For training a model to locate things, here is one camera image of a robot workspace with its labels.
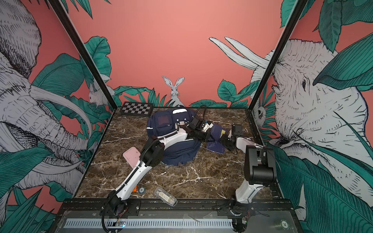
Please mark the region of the pink pencil case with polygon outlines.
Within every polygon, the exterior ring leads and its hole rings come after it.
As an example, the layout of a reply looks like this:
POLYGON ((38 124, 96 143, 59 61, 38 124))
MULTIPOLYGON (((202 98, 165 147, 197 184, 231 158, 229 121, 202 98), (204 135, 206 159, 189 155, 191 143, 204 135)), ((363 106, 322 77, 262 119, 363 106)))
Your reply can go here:
POLYGON ((136 147, 131 147, 123 153, 123 157, 131 168, 135 168, 140 158, 140 152, 136 147))

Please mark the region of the black front mounting rail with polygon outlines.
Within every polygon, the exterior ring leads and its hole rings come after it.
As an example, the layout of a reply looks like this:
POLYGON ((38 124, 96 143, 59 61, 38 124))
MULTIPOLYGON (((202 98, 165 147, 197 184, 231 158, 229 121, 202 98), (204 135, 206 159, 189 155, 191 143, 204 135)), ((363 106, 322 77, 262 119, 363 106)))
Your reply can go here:
MULTIPOLYGON (((233 204, 230 199, 179 199, 175 206, 170 206, 160 199, 129 199, 126 202, 127 210, 121 217, 140 216, 145 212, 163 214, 179 211, 188 214, 193 212, 216 212, 218 216, 235 218, 246 215, 254 216, 257 213, 263 214, 264 212, 272 211, 294 211, 292 204, 286 199, 255 199, 250 204, 233 204)), ((92 212, 96 216, 116 217, 112 207, 108 207, 105 214, 103 214, 104 204, 106 204, 106 199, 68 199, 62 204, 57 216, 77 211, 79 213, 92 212)))

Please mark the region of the navy blue school backpack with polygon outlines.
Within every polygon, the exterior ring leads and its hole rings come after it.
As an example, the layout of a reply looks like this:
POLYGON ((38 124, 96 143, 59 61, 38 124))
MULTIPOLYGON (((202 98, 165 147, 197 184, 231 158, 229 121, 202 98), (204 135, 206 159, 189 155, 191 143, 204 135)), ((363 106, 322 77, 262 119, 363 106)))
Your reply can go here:
POLYGON ((213 124, 188 108, 155 112, 148 120, 148 141, 140 160, 155 167, 160 162, 177 166, 196 156, 202 142, 210 139, 213 124))

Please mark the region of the purple book yellow label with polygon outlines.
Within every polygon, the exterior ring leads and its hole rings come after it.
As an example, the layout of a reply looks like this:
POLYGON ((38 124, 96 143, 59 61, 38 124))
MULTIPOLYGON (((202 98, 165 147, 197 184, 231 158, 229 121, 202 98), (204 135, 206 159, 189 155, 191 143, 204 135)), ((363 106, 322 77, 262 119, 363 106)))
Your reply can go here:
POLYGON ((225 147, 220 142, 220 138, 225 135, 226 129, 219 125, 214 125, 211 129, 210 139, 207 142, 206 149, 218 154, 224 154, 225 153, 225 147))

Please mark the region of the black white checkerboard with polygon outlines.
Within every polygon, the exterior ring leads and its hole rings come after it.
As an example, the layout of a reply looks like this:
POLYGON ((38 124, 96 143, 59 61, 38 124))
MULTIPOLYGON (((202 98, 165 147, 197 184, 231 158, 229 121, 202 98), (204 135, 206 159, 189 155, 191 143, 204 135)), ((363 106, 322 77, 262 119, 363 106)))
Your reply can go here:
POLYGON ((121 115, 149 117, 153 111, 152 103, 124 102, 121 115))

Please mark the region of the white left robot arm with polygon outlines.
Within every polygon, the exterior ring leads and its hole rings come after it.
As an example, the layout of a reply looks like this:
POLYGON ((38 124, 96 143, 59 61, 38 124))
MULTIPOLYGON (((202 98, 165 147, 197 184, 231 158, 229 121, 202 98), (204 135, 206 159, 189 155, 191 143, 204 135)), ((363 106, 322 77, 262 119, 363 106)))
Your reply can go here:
POLYGON ((139 160, 127 178, 108 195, 102 206, 102 216, 111 211, 114 216, 124 214, 128 208, 127 200, 142 178, 152 168, 160 164, 164 151, 180 142, 196 139, 204 142, 210 139, 214 124, 211 121, 194 118, 192 122, 179 125, 164 136, 152 136, 143 147, 139 160))

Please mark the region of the clear plastic supply case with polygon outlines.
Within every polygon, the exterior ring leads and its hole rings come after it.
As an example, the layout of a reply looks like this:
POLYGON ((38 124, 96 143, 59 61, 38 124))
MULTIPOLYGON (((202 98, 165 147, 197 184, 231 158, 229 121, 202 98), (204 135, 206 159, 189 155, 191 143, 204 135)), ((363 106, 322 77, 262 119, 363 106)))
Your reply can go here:
POLYGON ((173 195, 161 187, 155 189, 154 195, 169 206, 176 206, 178 203, 178 200, 173 195))

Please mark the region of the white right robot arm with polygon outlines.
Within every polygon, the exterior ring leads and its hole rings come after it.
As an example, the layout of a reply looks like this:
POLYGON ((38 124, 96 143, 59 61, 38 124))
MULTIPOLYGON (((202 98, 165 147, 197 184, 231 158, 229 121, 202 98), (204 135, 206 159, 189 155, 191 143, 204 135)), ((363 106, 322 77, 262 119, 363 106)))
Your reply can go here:
POLYGON ((262 188, 277 181, 276 159, 272 147, 261 146, 244 137, 227 135, 223 135, 219 142, 229 151, 240 150, 245 153, 244 181, 235 192, 238 203, 251 203, 262 188))

